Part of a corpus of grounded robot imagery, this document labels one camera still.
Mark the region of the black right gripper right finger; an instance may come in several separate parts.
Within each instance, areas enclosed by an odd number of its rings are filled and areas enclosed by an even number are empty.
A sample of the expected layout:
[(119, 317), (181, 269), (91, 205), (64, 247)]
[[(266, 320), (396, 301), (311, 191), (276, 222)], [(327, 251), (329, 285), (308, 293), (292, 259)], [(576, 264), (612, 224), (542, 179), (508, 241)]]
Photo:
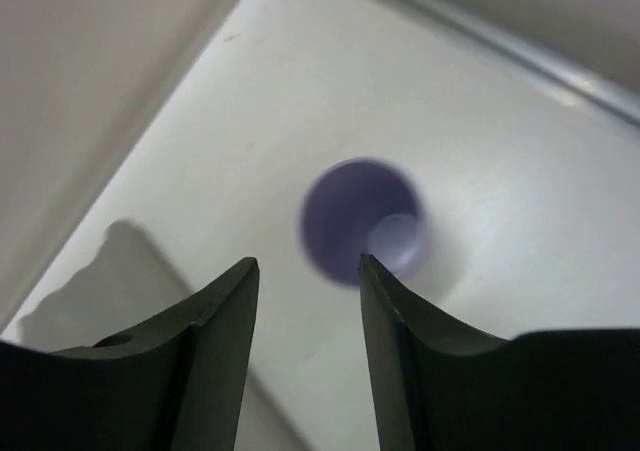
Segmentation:
[(507, 341), (453, 317), (407, 288), (371, 254), (359, 262), (360, 306), (382, 450), (432, 450), (429, 398), (446, 361)]

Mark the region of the lilac plastic cup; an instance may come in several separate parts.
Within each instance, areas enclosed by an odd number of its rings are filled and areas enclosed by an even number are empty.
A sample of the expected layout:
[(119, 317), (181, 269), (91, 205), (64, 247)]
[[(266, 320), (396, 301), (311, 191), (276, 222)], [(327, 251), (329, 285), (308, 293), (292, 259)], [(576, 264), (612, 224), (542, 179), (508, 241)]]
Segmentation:
[(311, 266), (329, 281), (359, 285), (363, 254), (404, 278), (420, 267), (429, 241), (424, 198), (398, 166), (373, 157), (339, 162), (310, 186), (299, 239)]

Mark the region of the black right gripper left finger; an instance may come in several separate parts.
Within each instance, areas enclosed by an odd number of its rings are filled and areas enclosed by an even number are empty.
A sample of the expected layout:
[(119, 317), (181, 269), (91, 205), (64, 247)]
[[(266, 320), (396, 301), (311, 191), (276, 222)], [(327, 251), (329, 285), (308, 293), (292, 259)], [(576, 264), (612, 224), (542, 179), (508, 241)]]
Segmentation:
[(259, 286), (246, 257), (188, 298), (95, 345), (59, 351), (65, 450), (231, 450)]

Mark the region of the grey cloth napkin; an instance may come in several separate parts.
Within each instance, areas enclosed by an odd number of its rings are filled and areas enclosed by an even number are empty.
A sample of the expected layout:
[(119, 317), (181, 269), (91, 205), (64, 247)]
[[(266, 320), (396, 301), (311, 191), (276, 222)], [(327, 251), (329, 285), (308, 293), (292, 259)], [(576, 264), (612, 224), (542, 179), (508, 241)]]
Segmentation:
[[(1, 446), (65, 450), (50, 443), (65, 380), (56, 353), (91, 347), (140, 324), (192, 291), (142, 229), (112, 224), (96, 256), (18, 321), (16, 344), (1, 346)], [(231, 450), (302, 450), (305, 442), (248, 372)]]

